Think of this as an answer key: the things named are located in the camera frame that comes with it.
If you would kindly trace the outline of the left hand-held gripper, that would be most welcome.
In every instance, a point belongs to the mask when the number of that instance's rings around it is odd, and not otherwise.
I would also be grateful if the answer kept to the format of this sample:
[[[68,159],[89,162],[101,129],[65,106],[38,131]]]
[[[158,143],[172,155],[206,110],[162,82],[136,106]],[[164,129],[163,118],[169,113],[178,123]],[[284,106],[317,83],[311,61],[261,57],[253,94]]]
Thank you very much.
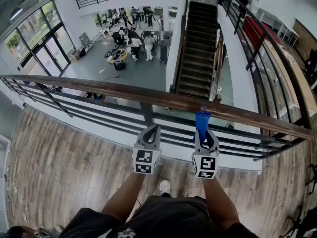
[[[152,175],[159,164],[161,127],[151,125],[142,130],[133,148],[133,171],[139,174]]]

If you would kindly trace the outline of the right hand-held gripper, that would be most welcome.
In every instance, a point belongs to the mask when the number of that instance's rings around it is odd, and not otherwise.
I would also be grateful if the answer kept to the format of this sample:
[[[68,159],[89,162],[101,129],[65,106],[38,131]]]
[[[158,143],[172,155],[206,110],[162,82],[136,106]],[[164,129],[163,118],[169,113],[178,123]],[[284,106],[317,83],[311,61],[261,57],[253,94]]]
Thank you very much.
[[[199,130],[195,131],[195,152],[192,155],[192,165],[197,178],[213,179],[218,170],[219,140],[209,129],[200,139]]]

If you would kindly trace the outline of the blue cloth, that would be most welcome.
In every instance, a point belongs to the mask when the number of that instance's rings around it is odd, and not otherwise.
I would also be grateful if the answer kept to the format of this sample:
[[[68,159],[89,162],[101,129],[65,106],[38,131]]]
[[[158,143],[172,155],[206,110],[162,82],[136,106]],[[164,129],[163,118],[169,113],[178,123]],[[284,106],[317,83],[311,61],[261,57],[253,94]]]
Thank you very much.
[[[209,124],[209,119],[211,118],[211,113],[207,112],[205,104],[202,104],[203,111],[196,112],[196,130],[199,133],[199,141],[202,143],[206,140],[206,131]]]

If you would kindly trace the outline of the wooden-topped black metal railing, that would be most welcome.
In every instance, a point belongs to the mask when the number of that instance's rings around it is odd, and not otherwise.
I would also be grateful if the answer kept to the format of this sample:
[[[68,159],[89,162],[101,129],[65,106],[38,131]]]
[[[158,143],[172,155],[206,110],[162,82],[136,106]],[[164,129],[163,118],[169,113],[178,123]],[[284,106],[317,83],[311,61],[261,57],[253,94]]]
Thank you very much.
[[[220,141],[221,154],[263,160],[312,138],[311,129],[255,112],[140,87],[52,76],[0,75],[10,91],[37,103],[109,129],[135,135],[158,124],[163,143],[192,148],[195,114],[211,113],[208,128]]]
[[[285,122],[295,131],[299,131],[300,128],[306,130],[311,129],[307,104],[290,62],[282,51],[283,48],[273,39],[257,17],[245,6],[243,7],[246,10],[245,17],[241,18],[239,5],[242,4],[239,0],[218,0],[218,2],[225,10],[226,17],[230,19],[234,27],[232,32],[239,38],[244,51],[247,61],[245,70],[251,75],[259,113]],[[242,30],[246,16],[250,16],[263,30],[260,43],[255,49]],[[273,45],[273,48],[280,57],[294,87],[299,108],[293,107],[289,109],[288,94],[283,88],[283,83],[278,76],[272,58],[268,55],[267,48],[264,47],[265,40]]]

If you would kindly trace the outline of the person's left forearm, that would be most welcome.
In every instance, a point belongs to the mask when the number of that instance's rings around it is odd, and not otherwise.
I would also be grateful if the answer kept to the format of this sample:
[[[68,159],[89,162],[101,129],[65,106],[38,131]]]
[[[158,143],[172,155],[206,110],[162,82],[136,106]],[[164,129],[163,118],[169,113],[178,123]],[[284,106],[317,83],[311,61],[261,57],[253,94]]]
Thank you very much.
[[[121,224],[124,224],[135,206],[145,176],[145,174],[131,173],[127,180],[108,200],[101,213],[113,216]]]

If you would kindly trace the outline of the person's right forearm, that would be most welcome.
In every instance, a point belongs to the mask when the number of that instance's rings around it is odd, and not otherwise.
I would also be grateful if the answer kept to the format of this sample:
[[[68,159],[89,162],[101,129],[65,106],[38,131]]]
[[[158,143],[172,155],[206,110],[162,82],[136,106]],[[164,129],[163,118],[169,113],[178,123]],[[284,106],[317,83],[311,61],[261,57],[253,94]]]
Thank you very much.
[[[235,205],[217,179],[203,179],[203,187],[209,216],[215,225],[226,231],[233,224],[240,222]]]

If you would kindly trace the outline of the person's black shirt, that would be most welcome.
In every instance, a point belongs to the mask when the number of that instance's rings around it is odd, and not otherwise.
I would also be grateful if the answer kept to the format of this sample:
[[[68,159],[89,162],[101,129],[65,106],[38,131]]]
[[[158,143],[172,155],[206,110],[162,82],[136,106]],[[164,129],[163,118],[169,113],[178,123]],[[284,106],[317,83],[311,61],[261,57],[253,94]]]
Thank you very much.
[[[202,198],[149,196],[125,224],[111,215],[82,208],[59,238],[258,238],[236,223],[221,231]]]

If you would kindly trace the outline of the black equipment cart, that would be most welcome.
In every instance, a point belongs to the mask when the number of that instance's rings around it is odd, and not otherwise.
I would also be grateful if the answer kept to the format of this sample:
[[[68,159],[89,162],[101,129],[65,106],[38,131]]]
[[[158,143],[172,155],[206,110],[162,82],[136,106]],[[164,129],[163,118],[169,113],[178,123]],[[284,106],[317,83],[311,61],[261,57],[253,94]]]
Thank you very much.
[[[169,48],[171,46],[171,39],[163,39],[160,44],[160,58],[161,64],[166,64],[168,61]]]

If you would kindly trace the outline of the round yellow table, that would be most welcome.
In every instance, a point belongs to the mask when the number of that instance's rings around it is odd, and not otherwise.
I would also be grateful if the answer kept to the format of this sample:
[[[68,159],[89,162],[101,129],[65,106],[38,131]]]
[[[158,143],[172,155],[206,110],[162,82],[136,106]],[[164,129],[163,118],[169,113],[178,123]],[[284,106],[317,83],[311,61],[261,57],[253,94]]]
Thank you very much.
[[[127,57],[128,52],[122,48],[116,48],[108,51],[104,58],[108,63],[112,63],[114,65],[115,70],[121,71],[126,68],[126,64],[124,60]]]

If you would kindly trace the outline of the dark wooden staircase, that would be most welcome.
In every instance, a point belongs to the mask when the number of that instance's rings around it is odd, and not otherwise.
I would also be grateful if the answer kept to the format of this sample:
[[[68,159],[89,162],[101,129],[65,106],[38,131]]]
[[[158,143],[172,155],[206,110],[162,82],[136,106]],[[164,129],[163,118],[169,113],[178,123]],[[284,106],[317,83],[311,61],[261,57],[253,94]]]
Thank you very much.
[[[218,27],[217,6],[189,1],[170,92],[210,100]]]

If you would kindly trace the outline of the long light wooden table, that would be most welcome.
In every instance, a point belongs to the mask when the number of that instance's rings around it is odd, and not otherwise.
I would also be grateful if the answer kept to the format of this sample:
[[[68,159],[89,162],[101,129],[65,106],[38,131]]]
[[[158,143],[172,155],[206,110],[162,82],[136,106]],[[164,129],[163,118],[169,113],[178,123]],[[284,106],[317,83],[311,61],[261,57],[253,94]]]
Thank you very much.
[[[299,108],[299,103],[294,91],[294,87],[276,50],[273,48],[273,45],[267,40],[264,41],[264,47],[267,48],[268,55],[270,58],[272,58],[273,64],[276,66],[278,76],[280,77],[283,83],[283,88],[286,90],[288,94],[289,109],[292,109],[293,107]],[[317,113],[317,104],[313,97],[312,91],[304,77],[302,70],[300,69],[298,63],[295,61],[295,58],[286,50],[282,49],[282,51],[288,59],[288,61],[290,62],[291,68],[299,82],[301,91],[304,96],[304,100],[307,104],[309,116],[312,116],[315,113]]]

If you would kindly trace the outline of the black office chair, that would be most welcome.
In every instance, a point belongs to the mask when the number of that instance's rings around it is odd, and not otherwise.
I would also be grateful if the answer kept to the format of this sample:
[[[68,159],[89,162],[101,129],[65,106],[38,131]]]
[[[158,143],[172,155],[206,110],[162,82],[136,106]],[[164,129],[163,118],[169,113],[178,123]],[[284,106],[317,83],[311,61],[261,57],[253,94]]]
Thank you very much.
[[[305,183],[305,186],[308,186],[310,183],[313,183],[312,190],[309,192],[309,195],[311,195],[314,192],[315,186],[317,184],[317,165],[310,164],[309,168],[312,168],[314,176]]]
[[[311,49],[309,58],[305,61],[305,68],[310,80],[314,80],[311,85],[313,90],[317,86],[317,50]]]
[[[299,206],[298,209],[299,214],[296,220],[291,216],[287,217],[287,220],[291,220],[293,226],[285,235],[281,235],[279,238],[291,238],[296,230],[295,238],[306,238],[304,237],[306,232],[317,231],[317,207],[309,210],[303,220],[300,219],[303,210],[302,206]]]

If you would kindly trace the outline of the grey metal rack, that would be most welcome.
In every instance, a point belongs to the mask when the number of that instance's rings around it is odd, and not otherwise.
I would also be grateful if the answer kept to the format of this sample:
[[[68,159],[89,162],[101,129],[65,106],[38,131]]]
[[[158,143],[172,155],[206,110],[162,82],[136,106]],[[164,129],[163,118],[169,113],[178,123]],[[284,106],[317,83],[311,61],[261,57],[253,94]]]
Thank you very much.
[[[82,47],[85,49],[90,49],[93,46],[93,42],[89,39],[88,35],[84,32],[80,37]]]

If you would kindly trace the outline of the red carpet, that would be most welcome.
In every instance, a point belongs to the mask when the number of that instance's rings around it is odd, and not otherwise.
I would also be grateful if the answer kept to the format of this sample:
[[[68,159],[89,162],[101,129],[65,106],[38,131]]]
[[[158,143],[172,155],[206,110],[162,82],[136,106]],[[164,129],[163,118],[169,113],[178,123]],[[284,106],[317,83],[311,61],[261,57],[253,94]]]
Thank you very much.
[[[263,26],[270,33],[273,39],[279,45],[282,45],[281,41],[278,39],[276,34],[269,28],[269,26],[266,25],[265,23],[263,24]],[[250,16],[246,16],[246,19],[243,23],[242,30],[244,31],[244,33],[250,40],[251,44],[253,45],[253,48],[255,49],[260,43],[260,38],[263,35],[263,30]]]

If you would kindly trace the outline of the black-framed glass entrance doors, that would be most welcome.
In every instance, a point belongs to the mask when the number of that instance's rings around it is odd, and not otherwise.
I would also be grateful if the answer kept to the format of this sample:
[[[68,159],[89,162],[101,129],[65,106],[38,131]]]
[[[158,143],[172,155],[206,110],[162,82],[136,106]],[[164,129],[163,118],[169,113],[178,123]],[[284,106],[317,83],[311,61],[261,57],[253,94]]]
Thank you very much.
[[[4,39],[14,73],[60,76],[76,51],[54,0],[29,14]]]

